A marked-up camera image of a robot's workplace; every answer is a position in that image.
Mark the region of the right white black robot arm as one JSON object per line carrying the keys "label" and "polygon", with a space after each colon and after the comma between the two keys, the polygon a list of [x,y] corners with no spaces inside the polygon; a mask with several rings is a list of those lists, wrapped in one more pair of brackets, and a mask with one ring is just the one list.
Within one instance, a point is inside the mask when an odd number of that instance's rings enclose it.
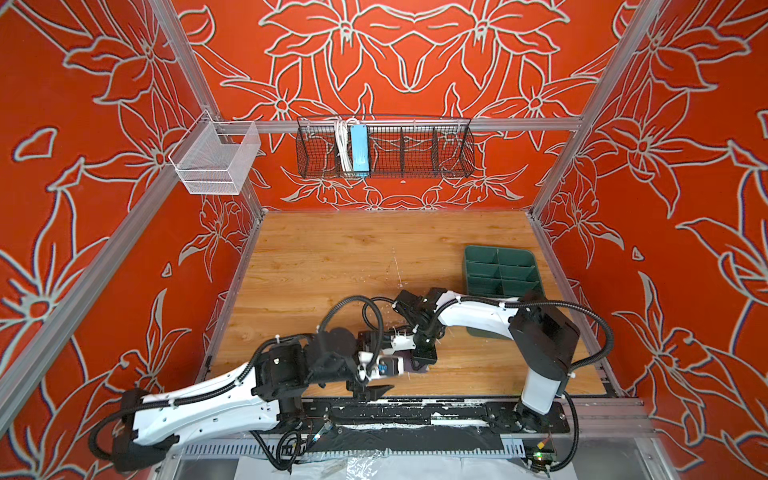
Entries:
{"label": "right white black robot arm", "polygon": [[[432,288],[424,296],[403,290],[392,308],[406,320],[408,331],[387,334],[380,327],[372,329],[369,345],[357,355],[360,380],[395,377],[406,368],[418,371],[434,364],[438,337],[447,328],[467,327],[494,334],[513,341],[527,365],[512,415],[515,429],[526,433],[544,430],[557,400],[572,406],[566,389],[575,371],[600,362],[615,346],[613,330],[597,313],[580,304],[549,300],[534,291],[501,299],[444,288]],[[605,336],[603,346],[581,360],[574,357],[580,330],[567,316],[568,311],[592,318]]]}

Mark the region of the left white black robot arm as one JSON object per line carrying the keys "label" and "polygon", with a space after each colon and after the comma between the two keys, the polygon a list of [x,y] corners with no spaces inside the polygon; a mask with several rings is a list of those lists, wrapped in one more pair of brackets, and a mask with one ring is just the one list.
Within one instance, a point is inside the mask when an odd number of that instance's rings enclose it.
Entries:
{"label": "left white black robot arm", "polygon": [[119,409],[90,431],[90,452],[119,472],[133,472],[178,447],[224,434],[286,428],[289,438],[299,440],[302,396],[312,385],[343,382],[357,400],[379,399],[389,388],[378,380],[403,374],[404,360],[382,327],[356,337],[329,326],[353,302],[383,319],[373,299],[348,297],[331,308],[316,332],[267,340],[228,373],[165,394],[127,391]]}

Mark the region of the green compartment tray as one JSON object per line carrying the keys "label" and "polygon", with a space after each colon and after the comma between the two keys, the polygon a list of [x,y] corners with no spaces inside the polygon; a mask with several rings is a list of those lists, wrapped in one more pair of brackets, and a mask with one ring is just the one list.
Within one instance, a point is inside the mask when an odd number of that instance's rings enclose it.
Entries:
{"label": "green compartment tray", "polygon": [[464,249],[465,291],[489,298],[544,294],[534,254],[529,250],[468,245]]}

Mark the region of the purple sock with yellow cuff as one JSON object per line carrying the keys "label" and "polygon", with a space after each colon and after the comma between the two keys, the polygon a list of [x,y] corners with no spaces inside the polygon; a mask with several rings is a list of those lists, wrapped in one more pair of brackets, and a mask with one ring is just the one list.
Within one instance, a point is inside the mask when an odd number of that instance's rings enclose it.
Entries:
{"label": "purple sock with yellow cuff", "polygon": [[405,353],[403,358],[403,370],[406,373],[424,374],[429,370],[429,365],[414,359],[411,354]]}

